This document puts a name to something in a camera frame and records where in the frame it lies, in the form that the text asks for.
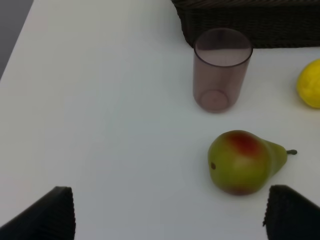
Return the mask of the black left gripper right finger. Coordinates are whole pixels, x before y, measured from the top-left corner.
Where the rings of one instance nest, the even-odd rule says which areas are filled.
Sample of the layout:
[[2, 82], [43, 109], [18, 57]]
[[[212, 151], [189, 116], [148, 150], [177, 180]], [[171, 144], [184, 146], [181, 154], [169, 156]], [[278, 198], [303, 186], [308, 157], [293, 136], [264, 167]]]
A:
[[262, 225], [269, 240], [318, 240], [320, 207], [287, 185], [273, 185]]

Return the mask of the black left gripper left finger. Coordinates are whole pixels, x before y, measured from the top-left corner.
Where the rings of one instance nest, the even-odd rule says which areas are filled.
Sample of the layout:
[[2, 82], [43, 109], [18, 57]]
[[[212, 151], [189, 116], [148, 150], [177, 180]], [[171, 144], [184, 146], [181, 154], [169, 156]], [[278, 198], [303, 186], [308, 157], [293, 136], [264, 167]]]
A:
[[71, 187], [56, 186], [0, 227], [2, 240], [73, 240], [76, 216]]

